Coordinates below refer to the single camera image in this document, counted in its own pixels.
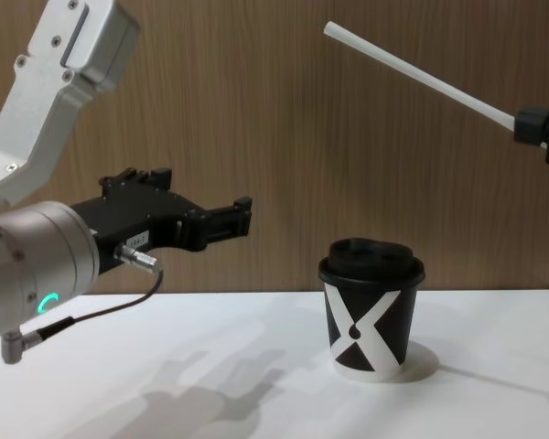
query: black clamp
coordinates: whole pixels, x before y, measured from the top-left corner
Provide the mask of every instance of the black clamp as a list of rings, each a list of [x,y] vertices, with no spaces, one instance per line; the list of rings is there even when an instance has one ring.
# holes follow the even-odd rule
[[[118,244],[148,252],[178,248],[201,252],[218,241],[248,235],[253,201],[239,198],[232,206],[206,210],[169,191],[172,171],[128,168],[100,179],[102,196],[72,208],[92,229],[100,252],[100,273],[121,264]]]
[[[514,140],[546,147],[545,160],[549,165],[549,110],[534,106],[522,108],[514,119]]]

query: wood grain panel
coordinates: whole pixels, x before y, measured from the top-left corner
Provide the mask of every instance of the wood grain panel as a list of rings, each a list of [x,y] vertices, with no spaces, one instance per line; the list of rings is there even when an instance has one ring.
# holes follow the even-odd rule
[[[334,20],[506,112],[549,107],[549,1],[125,0],[118,92],[83,113],[33,200],[74,203],[171,166],[206,207],[255,198],[252,236],[161,251],[168,291],[308,290],[328,245],[412,246],[428,288],[549,287],[549,168],[508,133],[325,38]],[[0,107],[44,0],[0,1]],[[150,284],[121,269],[100,291]]]

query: tabletop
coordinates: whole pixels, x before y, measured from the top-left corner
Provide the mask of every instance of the tabletop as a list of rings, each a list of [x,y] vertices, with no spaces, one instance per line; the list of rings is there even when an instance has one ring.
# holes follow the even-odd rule
[[[0,439],[549,439],[549,290],[420,292],[406,364],[341,377],[322,293],[160,294],[0,359]]]

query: black cup lid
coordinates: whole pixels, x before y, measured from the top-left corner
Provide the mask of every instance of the black cup lid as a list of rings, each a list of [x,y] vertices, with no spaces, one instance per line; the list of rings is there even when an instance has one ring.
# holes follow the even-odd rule
[[[319,265],[319,277],[330,284],[348,281],[392,288],[395,284],[418,284],[425,277],[425,268],[404,245],[350,238],[331,244],[328,257]]]

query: robotic arm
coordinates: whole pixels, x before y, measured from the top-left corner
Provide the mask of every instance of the robotic arm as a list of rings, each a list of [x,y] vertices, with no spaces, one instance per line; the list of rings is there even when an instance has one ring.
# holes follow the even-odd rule
[[[49,181],[81,108],[118,85],[138,33],[115,0],[48,1],[28,55],[16,59],[16,80],[0,113],[0,208]],[[248,234],[250,198],[205,210],[170,192],[170,184],[170,169],[130,168],[102,178],[102,195],[76,206],[44,202],[0,214],[6,363],[43,341],[40,331],[22,336],[21,324],[88,291],[99,274],[123,263],[162,273],[146,252],[200,252]]]

